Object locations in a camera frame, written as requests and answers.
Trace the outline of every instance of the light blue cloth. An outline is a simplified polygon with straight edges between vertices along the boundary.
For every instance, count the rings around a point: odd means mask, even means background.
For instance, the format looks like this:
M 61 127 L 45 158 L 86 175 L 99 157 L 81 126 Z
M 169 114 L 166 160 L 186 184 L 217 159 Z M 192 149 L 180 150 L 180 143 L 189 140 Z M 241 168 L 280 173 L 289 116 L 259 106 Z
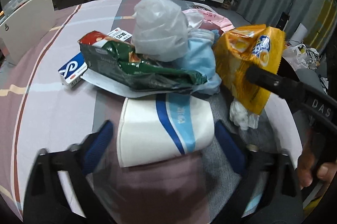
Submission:
M 213 95 L 220 91 L 221 78 L 215 72 L 215 57 L 212 50 L 218 30 L 195 29 L 188 33 L 188 52 L 172 62 L 177 68 L 195 70 L 207 77 L 207 82 L 194 87 L 194 91 Z

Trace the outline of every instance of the finger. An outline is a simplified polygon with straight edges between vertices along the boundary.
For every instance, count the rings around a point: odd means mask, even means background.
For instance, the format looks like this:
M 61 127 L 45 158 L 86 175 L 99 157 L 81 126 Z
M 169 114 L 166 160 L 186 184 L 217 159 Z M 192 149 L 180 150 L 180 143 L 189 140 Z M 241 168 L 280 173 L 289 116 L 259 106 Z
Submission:
M 337 164 L 324 163 L 317 171 L 317 177 L 323 181 L 331 183 L 337 171 Z
M 297 168 L 297 176 L 301 187 L 308 187 L 312 183 L 312 175 L 310 170 Z
M 315 156 L 311 152 L 309 145 L 305 145 L 301 156 L 298 159 L 298 168 L 310 170 L 315 163 Z

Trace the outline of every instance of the yellow chip bag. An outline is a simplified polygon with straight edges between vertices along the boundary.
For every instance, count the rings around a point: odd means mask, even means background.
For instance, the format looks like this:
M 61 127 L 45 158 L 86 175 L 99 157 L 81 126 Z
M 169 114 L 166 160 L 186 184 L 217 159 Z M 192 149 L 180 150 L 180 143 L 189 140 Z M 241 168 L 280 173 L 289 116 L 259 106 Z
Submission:
M 284 32 L 266 25 L 239 27 L 224 33 L 213 52 L 222 83 L 246 109 L 260 114 L 270 92 L 246 80 L 251 64 L 277 73 L 284 49 Z

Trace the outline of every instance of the vacuum cleaner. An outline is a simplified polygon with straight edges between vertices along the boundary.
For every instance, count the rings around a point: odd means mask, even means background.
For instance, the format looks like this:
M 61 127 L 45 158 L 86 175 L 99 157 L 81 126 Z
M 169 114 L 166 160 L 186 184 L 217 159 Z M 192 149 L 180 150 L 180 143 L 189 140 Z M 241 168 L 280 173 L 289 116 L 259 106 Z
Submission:
M 282 12 L 282 14 L 280 16 L 280 19 L 279 19 L 277 25 L 275 26 L 275 28 L 278 28 L 281 31 L 285 30 L 285 28 L 287 27 L 287 24 L 289 22 L 289 18 L 290 18 L 289 13 L 290 13 L 290 10 L 292 9 L 293 3 L 294 3 L 294 0 L 291 0 L 287 10 L 285 12 Z

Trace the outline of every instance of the blue and white box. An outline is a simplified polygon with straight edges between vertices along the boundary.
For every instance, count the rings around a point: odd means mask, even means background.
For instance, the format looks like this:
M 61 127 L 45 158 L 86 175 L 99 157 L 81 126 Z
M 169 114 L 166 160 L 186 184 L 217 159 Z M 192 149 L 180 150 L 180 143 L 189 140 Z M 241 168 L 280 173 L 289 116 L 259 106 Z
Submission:
M 82 53 L 78 53 L 59 69 L 62 82 L 72 88 L 81 80 L 81 75 L 87 68 Z

